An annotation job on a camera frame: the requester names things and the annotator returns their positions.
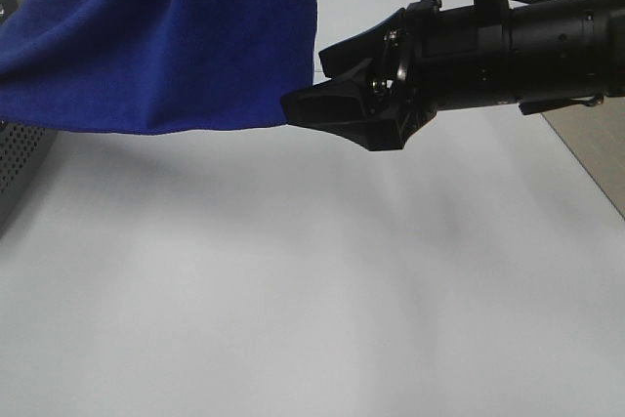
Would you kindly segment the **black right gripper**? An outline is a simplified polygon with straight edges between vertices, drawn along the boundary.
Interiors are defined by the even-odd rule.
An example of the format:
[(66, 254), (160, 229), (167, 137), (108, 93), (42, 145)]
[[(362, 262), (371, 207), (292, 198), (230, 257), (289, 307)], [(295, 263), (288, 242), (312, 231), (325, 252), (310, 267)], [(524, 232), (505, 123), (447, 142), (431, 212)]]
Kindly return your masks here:
[(284, 95), (286, 122), (395, 150), (440, 111), (508, 104), (509, 16), (507, 5), (442, 10), (439, 0), (399, 9), (321, 50), (332, 79)]

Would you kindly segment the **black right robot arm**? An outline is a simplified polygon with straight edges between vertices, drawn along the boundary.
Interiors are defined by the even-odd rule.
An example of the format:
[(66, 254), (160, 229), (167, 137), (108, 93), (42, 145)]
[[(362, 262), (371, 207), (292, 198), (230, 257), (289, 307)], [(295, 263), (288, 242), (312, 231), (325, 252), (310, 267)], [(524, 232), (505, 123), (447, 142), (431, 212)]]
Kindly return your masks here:
[(439, 112), (517, 104), (525, 115), (624, 94), (624, 0), (504, 9), (422, 0), (321, 51), (325, 81), (285, 95), (290, 125), (398, 150)]

